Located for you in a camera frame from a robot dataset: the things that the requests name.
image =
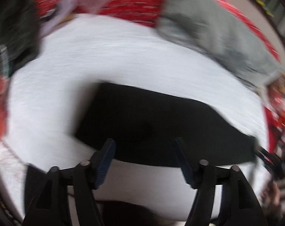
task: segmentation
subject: dark garment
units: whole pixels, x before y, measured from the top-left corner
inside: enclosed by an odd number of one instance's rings
[[[209,105],[130,86],[102,83],[75,135],[101,149],[116,141],[121,161],[177,167],[171,143],[182,139],[194,161],[212,165],[254,160],[255,138],[225,121]]]
[[[10,75],[39,52],[34,0],[0,0],[0,44],[8,49]]]

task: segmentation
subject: gray cloth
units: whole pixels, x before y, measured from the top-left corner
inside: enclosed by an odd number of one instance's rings
[[[8,49],[11,74],[39,52],[34,0],[0,0],[0,44]]]
[[[264,43],[215,0],[167,0],[156,28],[166,40],[213,57],[250,88],[283,71]]]

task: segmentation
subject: dark gray cloth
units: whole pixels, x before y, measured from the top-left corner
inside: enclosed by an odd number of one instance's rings
[[[156,28],[165,39],[208,54],[250,88],[283,71],[264,43],[215,0],[167,0]]]
[[[34,0],[0,0],[0,44],[8,49],[11,74],[39,52]]]

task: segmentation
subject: silver bolt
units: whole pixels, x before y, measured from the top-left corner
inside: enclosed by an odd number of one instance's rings
[[[238,167],[237,165],[232,166],[231,169],[233,169],[236,172],[240,171],[240,167]]]
[[[90,164],[90,160],[84,160],[84,161],[81,161],[81,166],[88,166]]]
[[[199,163],[202,165],[202,166],[207,166],[209,164],[209,162],[207,160],[200,160]]]
[[[59,171],[59,167],[52,167],[50,169],[51,172],[56,172],[56,171]]]

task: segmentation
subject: white surface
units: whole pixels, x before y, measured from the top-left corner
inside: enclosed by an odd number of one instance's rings
[[[80,15],[47,36],[41,56],[17,71],[9,96],[9,146],[25,162],[47,171],[73,167],[93,149],[72,137],[97,82],[106,80],[211,105],[241,132],[267,148],[259,97],[213,60],[164,41],[155,30],[107,16]],[[253,164],[241,164],[247,178]],[[255,171],[259,194],[265,169]],[[193,203],[179,168],[113,161],[97,200],[143,205],[185,221]],[[213,216],[220,207],[217,193]]]

